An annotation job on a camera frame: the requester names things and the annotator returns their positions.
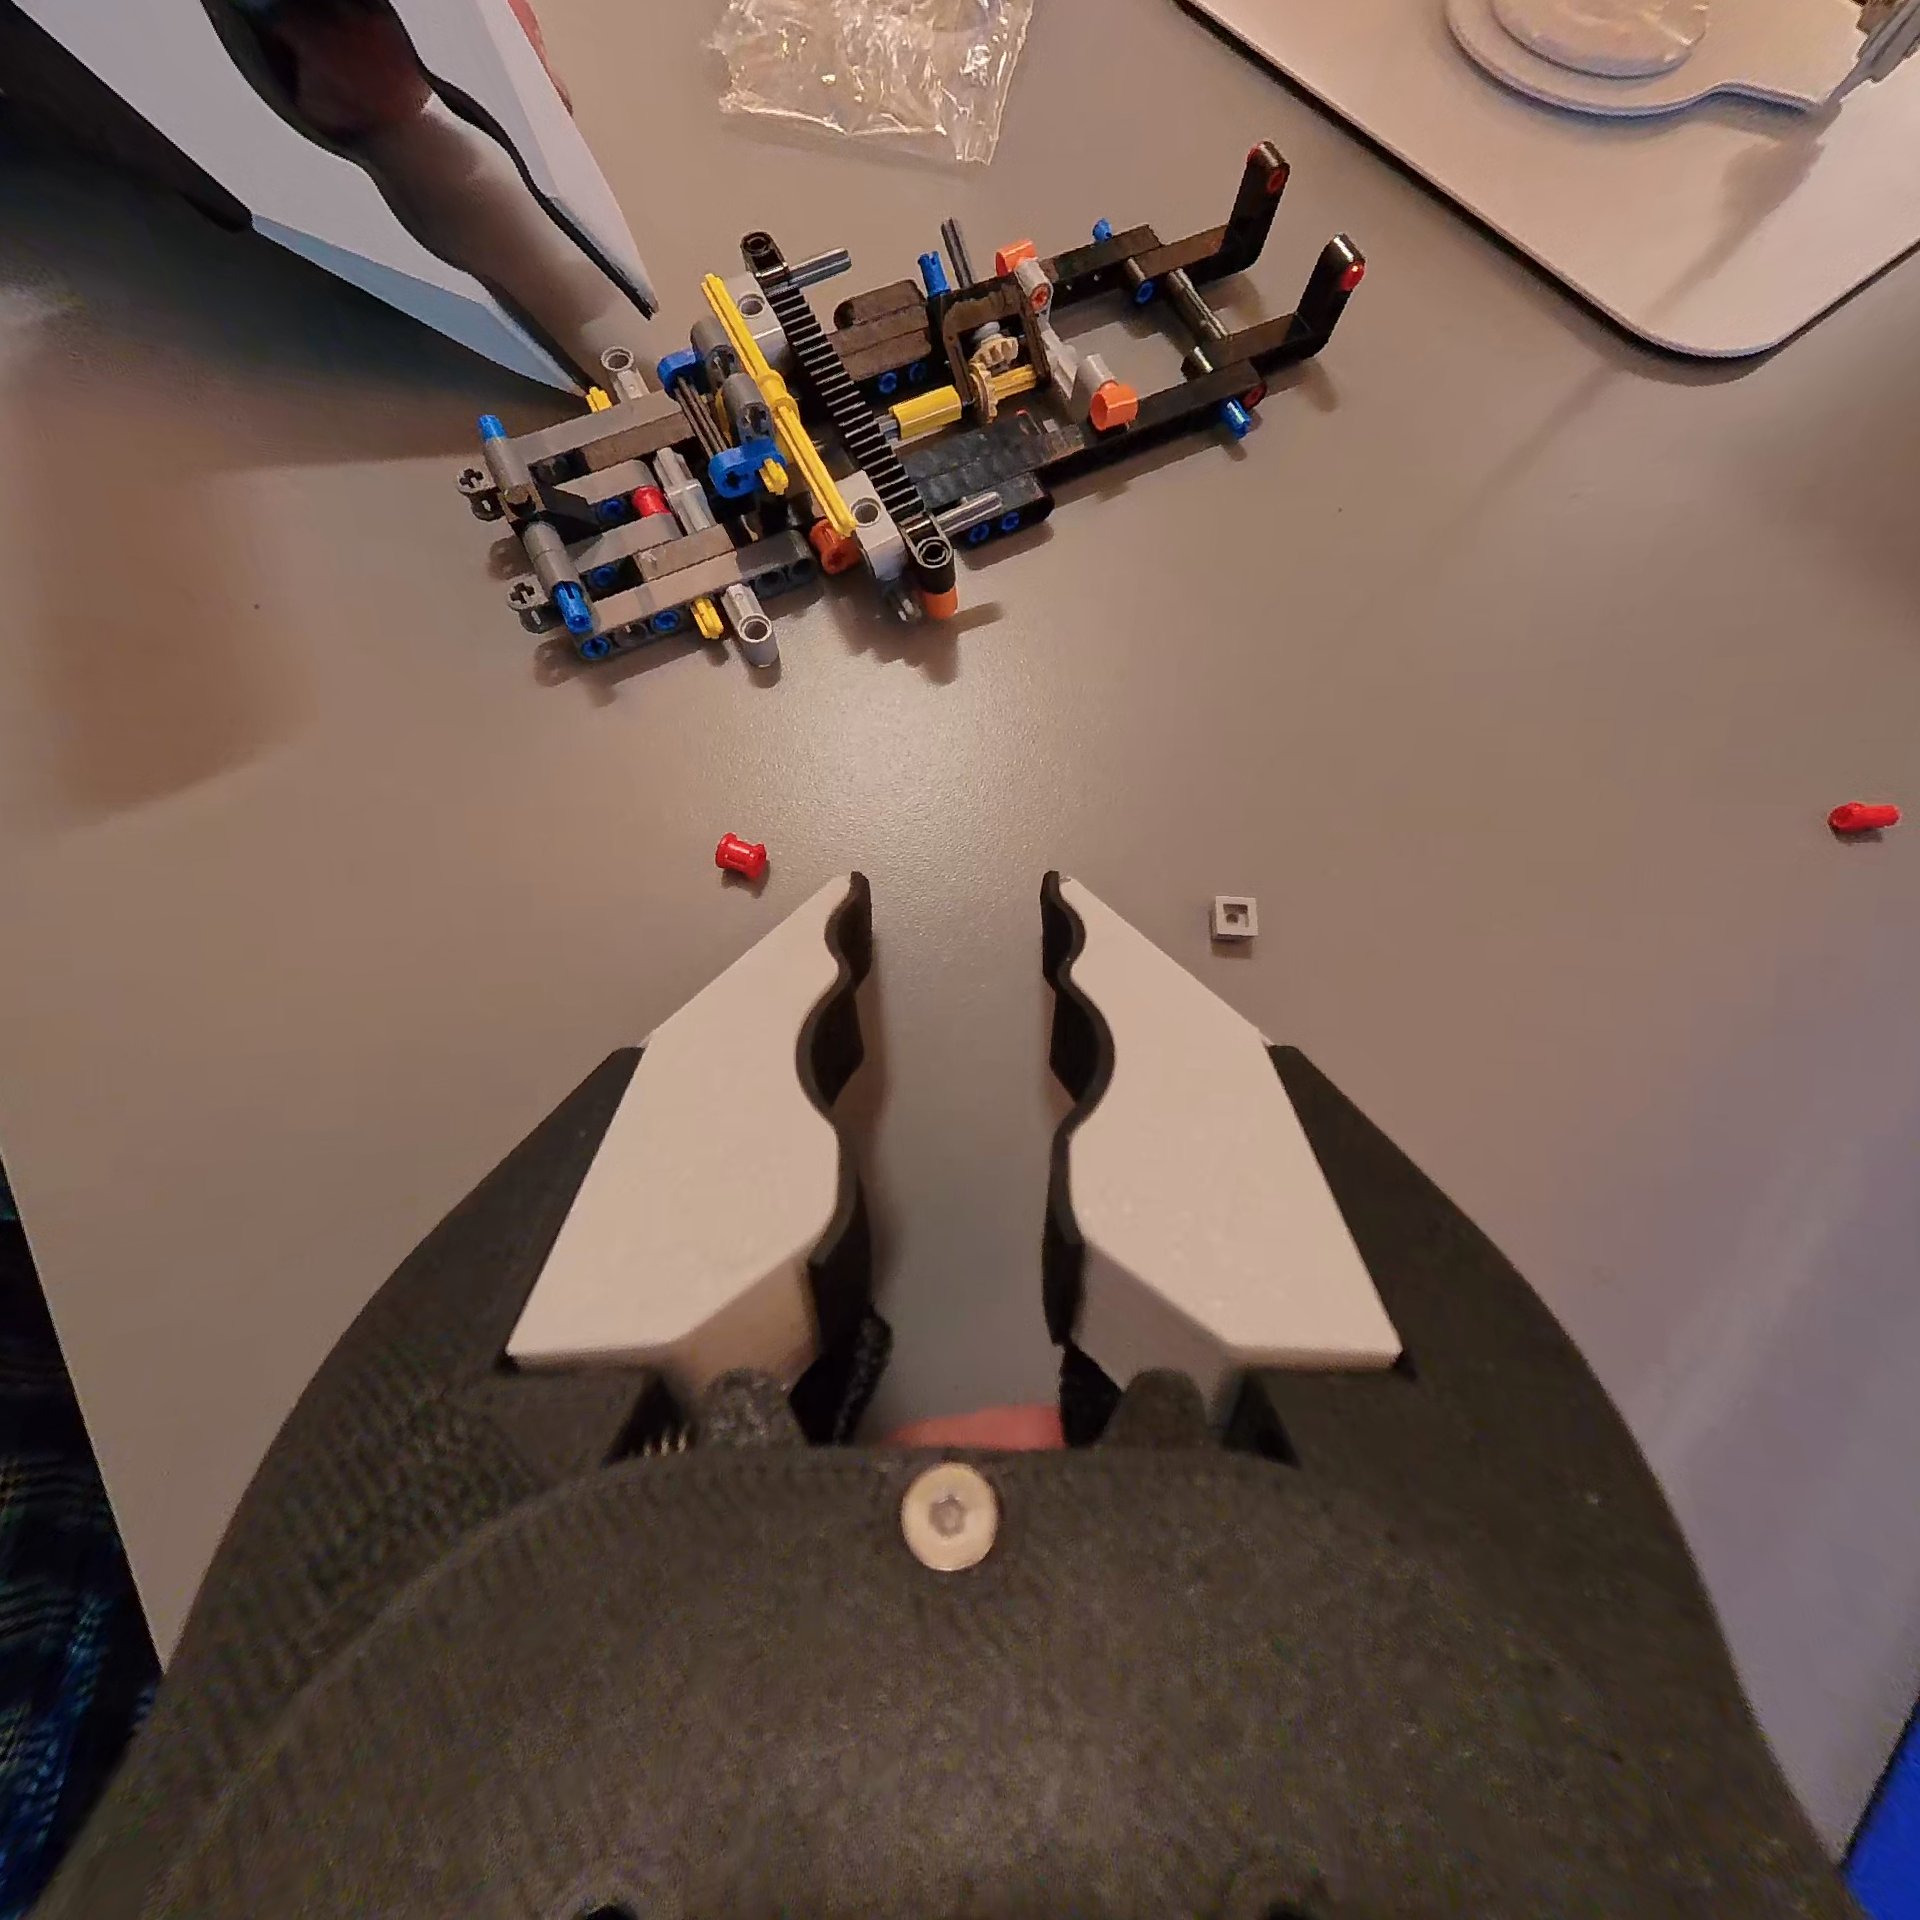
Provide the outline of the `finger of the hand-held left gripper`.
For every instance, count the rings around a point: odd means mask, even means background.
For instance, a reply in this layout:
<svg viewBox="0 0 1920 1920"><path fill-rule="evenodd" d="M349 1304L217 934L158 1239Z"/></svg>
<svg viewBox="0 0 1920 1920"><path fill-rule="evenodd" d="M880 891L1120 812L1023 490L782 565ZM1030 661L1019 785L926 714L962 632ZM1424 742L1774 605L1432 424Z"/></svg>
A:
<svg viewBox="0 0 1920 1920"><path fill-rule="evenodd" d="M211 4L22 4L84 64L254 215L254 232L494 364L583 391L603 320L515 320L437 264L372 180L276 112L227 51Z"/></svg>
<svg viewBox="0 0 1920 1920"><path fill-rule="evenodd" d="M515 320L652 320L659 290L534 4L211 4L269 104Z"/></svg>

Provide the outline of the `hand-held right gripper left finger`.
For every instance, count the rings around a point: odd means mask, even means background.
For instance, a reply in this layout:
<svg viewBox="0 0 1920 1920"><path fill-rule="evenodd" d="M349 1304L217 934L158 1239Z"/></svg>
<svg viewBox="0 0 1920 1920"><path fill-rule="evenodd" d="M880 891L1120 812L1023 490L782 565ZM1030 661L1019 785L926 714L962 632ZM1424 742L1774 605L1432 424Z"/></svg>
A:
<svg viewBox="0 0 1920 1920"><path fill-rule="evenodd" d="M756 1373L866 1408L889 1359L866 1197L833 1114L861 1066L866 875L837 875L638 1050L517 1325L522 1371L638 1364L691 1405Z"/></svg>

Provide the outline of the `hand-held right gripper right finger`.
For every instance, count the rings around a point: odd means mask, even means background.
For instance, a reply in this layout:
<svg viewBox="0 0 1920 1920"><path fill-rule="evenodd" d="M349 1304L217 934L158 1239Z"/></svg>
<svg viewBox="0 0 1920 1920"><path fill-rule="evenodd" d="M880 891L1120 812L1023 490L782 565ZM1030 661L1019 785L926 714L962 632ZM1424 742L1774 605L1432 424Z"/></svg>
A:
<svg viewBox="0 0 1920 1920"><path fill-rule="evenodd" d="M1063 1396L1139 1373L1226 1400L1256 1371L1386 1373L1404 1335L1258 1025L1084 881L1040 883L1045 1329Z"/></svg>

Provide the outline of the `multicoloured lego chassis assembly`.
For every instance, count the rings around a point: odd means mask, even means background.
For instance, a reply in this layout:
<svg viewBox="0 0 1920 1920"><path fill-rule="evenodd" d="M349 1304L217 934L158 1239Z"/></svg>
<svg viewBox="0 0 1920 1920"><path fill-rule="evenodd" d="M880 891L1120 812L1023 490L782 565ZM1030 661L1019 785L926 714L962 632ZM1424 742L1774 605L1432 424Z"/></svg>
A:
<svg viewBox="0 0 1920 1920"><path fill-rule="evenodd" d="M603 354L585 413L477 422L456 473L492 528L517 622L585 664L653 640L782 661L775 600L860 574L903 622L958 610L965 552L1040 526L1054 487L1197 433L1248 435L1271 378L1315 358L1362 281L1328 239L1290 312L1239 323L1207 295L1248 272L1290 184L1254 144L1217 226L1096 224L1060 252L974 264L962 227L914 275L839 301L845 251L792 258L766 229L708 275L684 349Z"/></svg>

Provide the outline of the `clear plastic bag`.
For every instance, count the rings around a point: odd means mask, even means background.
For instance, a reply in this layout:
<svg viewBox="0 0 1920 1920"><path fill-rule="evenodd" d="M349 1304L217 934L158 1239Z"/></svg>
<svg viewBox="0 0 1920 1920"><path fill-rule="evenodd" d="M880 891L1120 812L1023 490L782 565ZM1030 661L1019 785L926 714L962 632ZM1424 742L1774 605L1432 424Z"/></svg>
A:
<svg viewBox="0 0 1920 1920"><path fill-rule="evenodd" d="M729 2L721 106L958 164L997 156L1032 2Z"/></svg>

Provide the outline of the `person's plaid clothing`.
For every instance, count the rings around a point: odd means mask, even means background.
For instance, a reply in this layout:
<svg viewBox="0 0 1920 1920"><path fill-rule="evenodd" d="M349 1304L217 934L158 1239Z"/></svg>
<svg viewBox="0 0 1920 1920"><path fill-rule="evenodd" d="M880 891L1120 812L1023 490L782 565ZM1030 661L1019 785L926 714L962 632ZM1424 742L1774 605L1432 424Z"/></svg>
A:
<svg viewBox="0 0 1920 1920"><path fill-rule="evenodd" d="M2 1191L2 1913L29 1913L147 1716L156 1651Z"/></svg>

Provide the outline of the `blue object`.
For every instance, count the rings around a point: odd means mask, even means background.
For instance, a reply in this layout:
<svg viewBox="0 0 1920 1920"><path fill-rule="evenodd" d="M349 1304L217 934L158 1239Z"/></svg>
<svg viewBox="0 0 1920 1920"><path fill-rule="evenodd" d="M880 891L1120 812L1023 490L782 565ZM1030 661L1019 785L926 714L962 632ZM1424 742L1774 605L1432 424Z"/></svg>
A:
<svg viewBox="0 0 1920 1920"><path fill-rule="evenodd" d="M1918 1917L1918 1742L1884 1767L1844 1858L1844 1881L1870 1917Z"/></svg>

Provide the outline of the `white book stand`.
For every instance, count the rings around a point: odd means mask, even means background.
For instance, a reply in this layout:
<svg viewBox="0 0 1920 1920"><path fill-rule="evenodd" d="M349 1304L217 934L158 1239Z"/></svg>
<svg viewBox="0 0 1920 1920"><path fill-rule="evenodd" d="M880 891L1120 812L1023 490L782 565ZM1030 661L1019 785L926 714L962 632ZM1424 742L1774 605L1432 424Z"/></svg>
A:
<svg viewBox="0 0 1920 1920"><path fill-rule="evenodd" d="M1196 11L1658 349L1760 355L1916 251L1916 4Z"/></svg>

